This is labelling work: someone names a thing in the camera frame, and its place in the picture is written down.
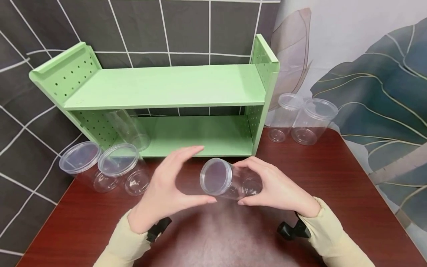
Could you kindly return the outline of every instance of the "wooden table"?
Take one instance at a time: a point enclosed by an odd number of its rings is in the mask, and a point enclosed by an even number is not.
[[[321,197],[345,231],[377,267],[427,266],[341,137],[327,130],[310,147],[293,140],[275,144],[266,129],[257,157],[286,173],[310,194]],[[201,194],[199,172],[206,158],[193,158],[177,186]],[[147,160],[153,170],[160,159]],[[18,267],[92,266],[120,217],[138,201],[120,189],[97,194],[73,182]],[[135,266],[324,266],[306,239],[285,241],[275,231],[290,211],[241,207],[219,199],[172,216],[173,223]]]

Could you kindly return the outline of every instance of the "plastic jar lid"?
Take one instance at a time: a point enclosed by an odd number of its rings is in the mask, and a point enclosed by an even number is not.
[[[332,120],[338,114],[336,105],[320,98],[305,101],[304,110],[310,117],[318,120]]]
[[[200,186],[209,195],[224,194],[231,186],[232,170],[228,162],[220,158],[208,160],[200,172]]]
[[[281,94],[278,102],[282,108],[288,110],[297,110],[304,104],[302,97],[291,93]]]
[[[82,173],[98,162],[101,152],[101,148],[94,142],[79,143],[62,155],[59,167],[68,174]]]
[[[119,177],[132,170],[139,153],[132,144],[118,144],[107,149],[99,158],[99,170],[109,177]]]

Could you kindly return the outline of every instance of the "clear plastic jar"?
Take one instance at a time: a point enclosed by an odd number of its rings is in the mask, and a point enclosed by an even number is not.
[[[132,144],[118,144],[107,149],[99,158],[99,170],[112,177],[131,196],[144,193],[149,184],[148,168]]]
[[[305,101],[291,131],[292,138],[302,145],[314,145],[337,114],[338,108],[327,100]]]
[[[249,168],[238,168],[220,158],[208,160],[200,173],[200,185],[209,195],[234,200],[261,192],[260,176]]]
[[[118,109],[105,114],[119,136],[138,151],[143,151],[150,145],[151,139],[141,123],[138,122],[133,109]]]
[[[292,129],[298,111],[304,104],[302,97],[296,94],[282,94],[279,97],[280,108],[275,110],[273,121],[270,124],[268,137],[271,141],[280,143]]]
[[[59,167],[96,192],[105,193],[116,188],[117,184],[114,178],[99,171],[97,163],[101,153],[101,148],[94,142],[79,143],[65,151]]]

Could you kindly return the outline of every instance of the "beige sleeve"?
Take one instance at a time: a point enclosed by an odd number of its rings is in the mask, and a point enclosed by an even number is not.
[[[320,198],[314,198],[321,206],[315,218],[299,217],[311,233],[309,242],[328,267],[373,267],[366,254],[342,229],[341,223]]]
[[[131,231],[128,222],[129,212],[120,219],[110,242],[94,267],[132,267],[134,261],[150,249],[147,232],[139,235]]]

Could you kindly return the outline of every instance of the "hand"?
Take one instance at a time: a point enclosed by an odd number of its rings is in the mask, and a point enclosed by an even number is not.
[[[135,233],[147,232],[159,220],[194,206],[215,203],[212,196],[189,196],[175,186],[175,179],[184,162],[203,150],[203,146],[183,147],[168,155],[157,167],[141,201],[128,215]]]
[[[316,217],[319,214],[318,202],[277,167],[256,157],[236,162],[234,166],[248,167],[258,173],[263,182],[263,189],[258,195],[239,200],[239,205],[293,210],[304,217]]]

